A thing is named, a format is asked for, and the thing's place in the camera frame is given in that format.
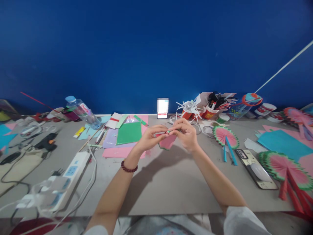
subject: hand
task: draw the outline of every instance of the hand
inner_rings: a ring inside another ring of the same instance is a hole
[[[165,133],[155,138],[154,134],[158,132],[167,132],[167,131],[168,128],[163,125],[155,125],[153,127],[148,127],[134,148],[136,148],[140,152],[144,152],[153,148],[161,140],[164,140],[166,137],[169,137],[169,135]]]
[[[176,120],[169,131],[171,131],[169,135],[176,135],[189,152],[199,148],[196,129],[185,118]]]

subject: phone screen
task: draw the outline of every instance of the phone screen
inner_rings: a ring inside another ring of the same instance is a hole
[[[157,99],[157,118],[167,118],[169,110],[169,99],[158,98]]]

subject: purple paper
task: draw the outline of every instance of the purple paper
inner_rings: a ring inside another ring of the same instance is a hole
[[[122,144],[122,145],[116,145],[116,140],[117,140],[117,134],[118,134],[118,129],[108,129],[107,136],[105,137],[103,141],[102,147],[104,149],[109,149],[109,148],[126,148],[126,147],[134,147],[137,142],[134,143],[128,143],[128,144]]]

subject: blue wall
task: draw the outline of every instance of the blue wall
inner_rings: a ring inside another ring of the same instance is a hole
[[[313,39],[312,26],[310,0],[5,0],[0,98],[34,114],[48,110],[20,91],[55,108],[74,95],[107,114],[155,113],[168,97],[174,112],[202,91],[254,92]],[[306,104],[312,59],[311,48],[260,95]]]

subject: table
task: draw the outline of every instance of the table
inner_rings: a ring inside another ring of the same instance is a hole
[[[164,124],[167,127],[169,120],[157,119],[156,115],[149,116],[149,125]],[[43,127],[55,125],[60,129],[56,138],[58,147],[51,156],[44,160],[33,172],[31,172],[23,182],[32,185],[40,183],[51,176],[51,171],[59,168],[66,169],[77,151],[85,143],[85,140],[73,138],[84,122],[70,123],[46,123]],[[230,121],[229,128],[238,136],[240,149],[245,149],[244,140],[250,138],[256,141],[255,130],[263,130],[262,125],[281,127],[295,130],[294,127],[281,123],[272,123],[265,119],[246,119]],[[20,128],[15,128],[13,133],[18,133]],[[35,138],[33,144],[38,143],[46,134],[41,134]],[[250,209],[254,212],[272,211],[293,211],[291,203],[278,198],[278,190],[259,189],[249,173],[238,161],[238,166],[231,165],[231,162],[223,162],[223,152],[221,146],[213,139],[200,134],[197,136],[198,142],[203,150],[212,159],[214,164],[226,175],[228,179],[240,191],[247,201]],[[10,143],[11,146],[20,142],[17,136]],[[71,216],[91,216],[105,191],[106,187],[120,168],[122,159],[102,158],[103,149],[95,152],[98,161],[97,180],[91,188],[86,199],[79,209]],[[66,215],[76,204],[81,193],[86,188],[91,179],[94,161],[92,161],[73,194],[70,203],[65,211],[60,211],[57,216]],[[0,207],[21,199],[26,194],[26,186],[18,185],[0,198]],[[13,207],[8,207],[1,211],[0,218],[8,218],[14,211]],[[138,171],[135,172],[130,184],[125,202],[120,215],[159,215],[159,214],[183,214],[183,213],[220,213],[221,209],[207,186],[200,170],[194,163],[192,156],[188,154],[177,139],[170,151],[160,149],[155,146],[144,159],[138,164]],[[34,209],[19,210],[15,217],[28,218],[36,217]]]

